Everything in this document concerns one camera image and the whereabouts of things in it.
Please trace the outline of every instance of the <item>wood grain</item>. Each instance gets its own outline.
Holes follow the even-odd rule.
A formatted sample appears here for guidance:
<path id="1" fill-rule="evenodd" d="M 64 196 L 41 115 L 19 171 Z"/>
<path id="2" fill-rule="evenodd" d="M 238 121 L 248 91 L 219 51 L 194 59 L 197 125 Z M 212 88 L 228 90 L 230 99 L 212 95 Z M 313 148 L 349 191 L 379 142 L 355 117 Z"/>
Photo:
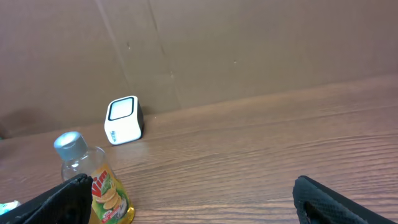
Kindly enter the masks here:
<path id="1" fill-rule="evenodd" d="M 134 223 L 297 223 L 307 175 L 398 222 L 398 76 L 146 116 L 136 142 L 104 148 L 137 209 Z M 59 184 L 62 131 L 0 142 L 0 202 Z"/>

